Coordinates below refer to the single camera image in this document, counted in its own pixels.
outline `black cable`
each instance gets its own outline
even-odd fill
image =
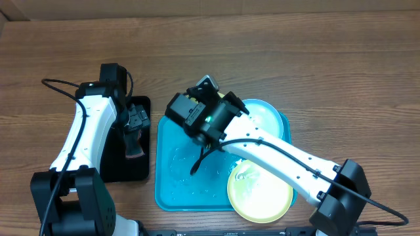
[[[71,85],[71,86],[74,86],[74,87],[76,87],[76,88],[79,88],[80,86],[79,85],[77,85],[77,84],[75,84],[75,83],[72,83],[72,82],[68,82],[68,81],[62,81],[62,80],[59,80],[59,79],[43,79],[43,80],[41,80],[41,83],[43,83],[45,86],[47,86],[47,87],[49,87],[50,89],[53,89],[52,87],[53,86],[48,86],[46,83],[44,83],[43,81],[46,81],[46,82],[55,82],[55,83],[64,83],[65,85]]]
[[[127,75],[129,75],[130,77],[130,81],[131,81],[131,88],[130,88],[130,92],[127,95],[127,97],[125,97],[125,103],[128,104],[131,100],[131,96],[133,95],[133,86],[134,86],[134,82],[133,82],[133,78],[131,77],[131,74],[129,71],[127,71]]]
[[[204,153],[204,155],[201,155],[201,157],[196,161],[196,163],[194,164],[194,166],[191,168],[191,172],[190,174],[193,175],[195,172],[197,172],[198,167],[200,166],[200,163],[203,161],[203,159],[205,159],[208,155],[210,155],[212,152],[220,149],[221,147],[224,147],[226,145],[229,144],[235,144],[235,143],[243,143],[243,142],[254,142],[257,144],[262,144],[265,146],[268,146],[272,149],[275,149],[276,151],[280,152],[281,154],[285,155],[286,157],[289,157],[290,159],[292,159],[293,161],[295,161],[296,163],[298,163],[299,165],[301,165],[302,167],[304,167],[307,171],[317,175],[319,178],[327,181],[328,183],[334,185],[337,188],[340,188],[348,193],[351,193],[353,196],[360,198],[361,200],[377,207],[380,208],[381,210],[384,210],[388,213],[393,214],[394,216],[399,217],[400,219],[402,219],[403,221],[401,222],[374,222],[374,221],[366,221],[366,222],[358,222],[357,225],[361,226],[361,225],[366,225],[366,224],[376,224],[376,225],[381,225],[381,226],[404,226],[406,224],[409,223],[409,220],[406,216],[404,216],[403,214],[397,212],[396,210],[393,210],[385,205],[382,205],[381,203],[377,203],[374,200],[368,199],[367,197],[364,197],[363,195],[360,195],[359,193],[356,193],[355,191],[342,186],[341,184],[338,184],[336,182],[334,182],[334,180],[329,179],[328,177],[322,175],[319,171],[314,170],[313,168],[310,168],[308,165],[306,165],[305,163],[303,163],[302,161],[300,161],[299,159],[297,159],[296,157],[292,156],[290,153],[284,151],[283,149],[279,148],[278,146],[271,144],[269,142],[266,142],[264,140],[259,140],[259,139],[254,139],[254,138],[240,138],[240,139],[236,139],[236,140],[229,140],[226,142],[223,142],[221,144],[219,144],[217,147],[213,147],[211,148],[209,151],[207,151],[206,153]]]
[[[76,84],[73,84],[73,83],[67,82],[67,81],[61,81],[61,80],[58,80],[58,79],[43,79],[43,80],[41,80],[41,83],[43,85],[45,85],[45,86],[49,87],[50,89],[53,89],[53,90],[61,93],[61,94],[64,94],[64,95],[66,95],[67,97],[69,97],[69,98],[71,98],[73,100],[75,100],[79,104],[79,106],[81,107],[82,112],[83,112],[83,116],[82,116],[82,120],[81,120],[81,125],[80,125],[79,132],[77,133],[76,139],[74,140],[73,147],[70,150],[70,152],[69,152],[69,154],[67,156],[67,160],[64,163],[64,166],[63,166],[60,174],[58,175],[58,178],[57,178],[57,181],[56,181],[56,183],[54,185],[54,188],[52,189],[51,196],[50,196],[50,199],[49,199],[49,202],[48,202],[48,205],[47,205],[47,209],[45,210],[44,217],[43,217],[43,220],[41,222],[41,228],[39,229],[39,236],[43,236],[44,235],[45,226],[47,224],[46,222],[47,222],[47,218],[48,218],[48,215],[49,215],[49,212],[50,212],[50,209],[51,209],[51,205],[53,204],[53,201],[54,201],[54,199],[57,196],[58,189],[60,188],[60,183],[61,183],[61,181],[63,179],[64,173],[66,172],[66,170],[67,170],[67,168],[68,168],[68,166],[70,164],[70,161],[72,161],[72,159],[74,158],[73,157],[73,154],[76,151],[77,145],[78,145],[78,143],[80,141],[80,138],[81,138],[81,134],[83,133],[83,129],[85,128],[86,117],[87,117],[85,106],[75,96],[73,96],[73,95],[71,95],[71,94],[69,94],[67,92],[64,92],[63,90],[61,90],[59,88],[56,88],[56,87],[48,84],[47,82],[64,83],[66,85],[71,85],[71,86],[75,86],[75,87],[79,87],[79,85],[76,85]]]

